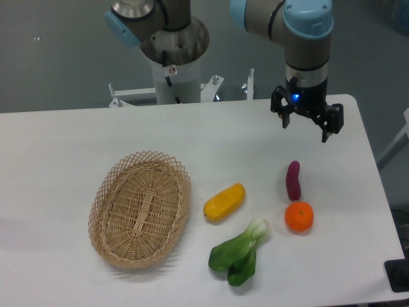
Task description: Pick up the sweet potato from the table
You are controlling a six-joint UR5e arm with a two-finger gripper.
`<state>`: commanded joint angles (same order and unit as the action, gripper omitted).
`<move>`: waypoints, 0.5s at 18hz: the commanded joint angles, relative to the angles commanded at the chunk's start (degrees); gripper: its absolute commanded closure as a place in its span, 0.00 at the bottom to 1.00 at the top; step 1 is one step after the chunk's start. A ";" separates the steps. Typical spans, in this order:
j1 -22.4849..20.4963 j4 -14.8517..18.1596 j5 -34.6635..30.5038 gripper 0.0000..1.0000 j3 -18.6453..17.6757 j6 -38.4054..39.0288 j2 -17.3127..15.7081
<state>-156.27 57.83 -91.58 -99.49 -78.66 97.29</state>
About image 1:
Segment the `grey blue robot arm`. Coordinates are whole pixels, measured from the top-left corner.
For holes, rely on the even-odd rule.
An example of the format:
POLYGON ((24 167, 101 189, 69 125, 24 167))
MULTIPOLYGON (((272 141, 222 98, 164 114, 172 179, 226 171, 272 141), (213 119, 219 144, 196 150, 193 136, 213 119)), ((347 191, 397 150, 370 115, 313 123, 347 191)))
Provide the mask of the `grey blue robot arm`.
MULTIPOLYGON (((320 127, 322 141, 337 134, 344 124, 343 106, 326 101, 332 2, 231 1, 229 11, 236 26, 284 48, 286 84, 276 87, 270 104, 283 126, 295 113, 320 127)), ((189 1, 116 1, 104 19, 123 45, 140 47, 158 65, 156 88, 166 94, 162 104, 199 101, 199 85, 177 73, 209 44, 208 30, 192 16, 189 1)))

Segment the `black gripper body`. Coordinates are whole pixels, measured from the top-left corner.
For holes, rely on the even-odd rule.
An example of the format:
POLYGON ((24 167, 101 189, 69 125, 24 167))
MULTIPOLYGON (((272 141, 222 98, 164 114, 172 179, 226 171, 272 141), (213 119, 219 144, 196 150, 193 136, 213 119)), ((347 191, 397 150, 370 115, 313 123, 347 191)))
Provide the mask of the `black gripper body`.
POLYGON ((296 77, 292 77, 286 81, 288 105, 284 107, 286 111, 284 118, 287 119, 291 113, 296 113, 310 119, 324 119, 328 79, 312 87, 299 87, 296 84, 297 80, 296 77))

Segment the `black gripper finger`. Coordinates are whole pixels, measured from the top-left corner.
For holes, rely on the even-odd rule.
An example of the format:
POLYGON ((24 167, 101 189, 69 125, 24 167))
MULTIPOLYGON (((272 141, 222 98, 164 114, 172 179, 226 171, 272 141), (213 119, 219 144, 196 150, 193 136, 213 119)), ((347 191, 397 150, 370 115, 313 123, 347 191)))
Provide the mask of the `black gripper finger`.
POLYGON ((344 125, 344 106, 342 104, 325 105, 314 123, 322 129, 321 142, 325 143, 332 134, 338 134, 344 125))
POLYGON ((290 123, 290 114, 295 112, 295 108, 291 104, 282 104, 282 100, 286 100, 287 92, 282 86, 276 87, 272 92, 270 110, 276 113, 278 117, 282 120, 282 127, 285 129, 290 123))

